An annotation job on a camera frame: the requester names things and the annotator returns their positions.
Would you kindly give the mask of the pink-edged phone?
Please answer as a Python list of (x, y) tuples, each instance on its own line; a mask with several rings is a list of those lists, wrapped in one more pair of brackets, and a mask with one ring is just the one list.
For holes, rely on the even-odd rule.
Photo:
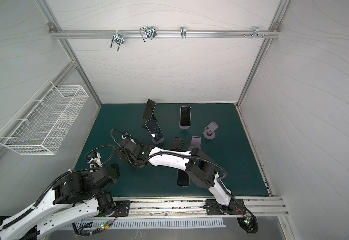
[(184, 144), (184, 139), (175, 137), (169, 147), (170, 151), (180, 152)]

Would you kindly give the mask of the teal-edged phone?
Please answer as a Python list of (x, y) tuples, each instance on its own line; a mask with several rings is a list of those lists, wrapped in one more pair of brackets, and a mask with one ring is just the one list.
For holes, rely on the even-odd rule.
[(177, 170), (177, 185), (179, 187), (189, 187), (190, 181), (186, 171), (180, 169)]

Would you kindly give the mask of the purple stand front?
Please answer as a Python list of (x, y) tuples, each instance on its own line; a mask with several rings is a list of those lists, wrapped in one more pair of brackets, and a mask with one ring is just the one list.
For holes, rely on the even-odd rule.
[(215, 131), (217, 130), (218, 125), (215, 122), (211, 122), (204, 128), (203, 135), (206, 139), (212, 140), (215, 138)]

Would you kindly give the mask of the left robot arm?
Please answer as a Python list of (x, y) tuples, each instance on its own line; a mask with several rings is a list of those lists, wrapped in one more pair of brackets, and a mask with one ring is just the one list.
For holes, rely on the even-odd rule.
[(105, 188), (119, 177), (117, 164), (62, 174), (29, 207), (0, 216), (0, 240), (40, 240), (79, 220), (110, 216), (116, 204)]

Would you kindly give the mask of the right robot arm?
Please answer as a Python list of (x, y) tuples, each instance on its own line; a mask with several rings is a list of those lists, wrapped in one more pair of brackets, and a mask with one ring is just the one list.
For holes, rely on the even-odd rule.
[(117, 145), (121, 158), (133, 167), (143, 168), (152, 165), (182, 170), (196, 186), (210, 191), (222, 211), (236, 209), (235, 205), (238, 203), (236, 198), (222, 182), (227, 176), (226, 170), (211, 160), (201, 149), (176, 152), (139, 145), (127, 137)]

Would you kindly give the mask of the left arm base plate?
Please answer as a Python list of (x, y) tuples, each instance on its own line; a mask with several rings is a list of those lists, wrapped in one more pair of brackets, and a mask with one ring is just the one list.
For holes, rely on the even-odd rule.
[(101, 217), (127, 217), (129, 215), (131, 201), (115, 201), (105, 207), (101, 213)]

